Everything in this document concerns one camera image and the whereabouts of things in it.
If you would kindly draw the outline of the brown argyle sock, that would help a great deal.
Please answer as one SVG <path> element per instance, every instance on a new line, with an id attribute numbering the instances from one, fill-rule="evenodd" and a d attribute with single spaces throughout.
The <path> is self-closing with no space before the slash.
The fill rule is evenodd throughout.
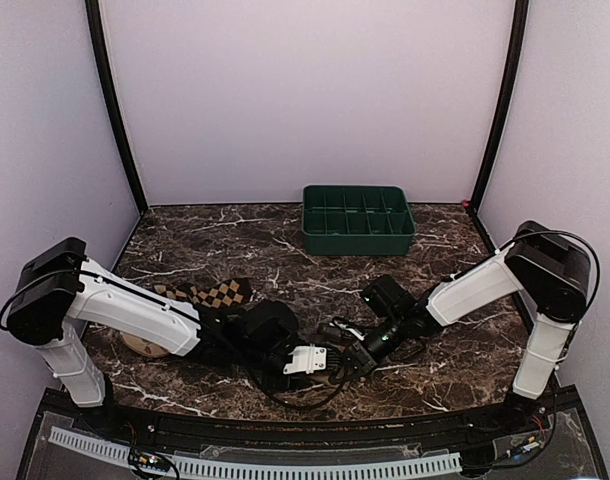
<path id="1" fill-rule="evenodd" d="M 198 312 L 241 314 L 253 296 L 248 278 L 231 278 L 211 287 L 200 287 L 191 282 L 177 285 L 154 284 L 152 291 Z"/>

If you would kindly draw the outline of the tan brown sock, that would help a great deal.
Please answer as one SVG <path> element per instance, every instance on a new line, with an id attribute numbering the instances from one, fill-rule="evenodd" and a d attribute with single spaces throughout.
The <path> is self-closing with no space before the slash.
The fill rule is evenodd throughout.
<path id="1" fill-rule="evenodd" d="M 334 384 L 329 380 L 327 375 L 321 374 L 313 374 L 313 375 L 305 375 L 299 379 L 302 386 L 304 388 L 313 387 L 317 388 L 318 386 L 323 387 L 334 387 Z"/>

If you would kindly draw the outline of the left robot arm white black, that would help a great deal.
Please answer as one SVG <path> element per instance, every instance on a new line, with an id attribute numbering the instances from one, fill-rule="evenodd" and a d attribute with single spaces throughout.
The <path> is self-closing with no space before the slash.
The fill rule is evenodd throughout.
<path id="1" fill-rule="evenodd" d="M 69 237 L 27 262 L 14 294 L 0 310 L 0 329 L 33 346 L 74 404 L 105 436 L 126 427 L 113 402 L 109 377 L 97 367 L 75 325 L 94 322 L 199 364 L 220 361 L 260 371 L 286 387 L 292 376 L 321 368 L 321 351 L 298 335 L 287 305 L 263 301 L 245 308 L 246 292 L 234 280 L 199 292 L 150 292 L 102 267 L 84 241 Z"/>

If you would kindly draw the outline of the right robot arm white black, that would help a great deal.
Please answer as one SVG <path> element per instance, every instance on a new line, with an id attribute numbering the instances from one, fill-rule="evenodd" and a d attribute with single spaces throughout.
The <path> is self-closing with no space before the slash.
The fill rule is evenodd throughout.
<path id="1" fill-rule="evenodd" d="M 361 297 L 382 322 L 350 345 L 344 359 L 351 374 L 364 376 L 408 340 L 430 338 L 506 297 L 524 300 L 533 310 L 530 335 L 510 387 L 513 397 L 495 413 L 496 426 L 515 434 L 532 420 L 531 401 L 542 395 L 565 359 L 600 279 L 600 260 L 588 241 L 526 221 L 489 257 L 419 297 L 389 275 L 374 280 Z"/>

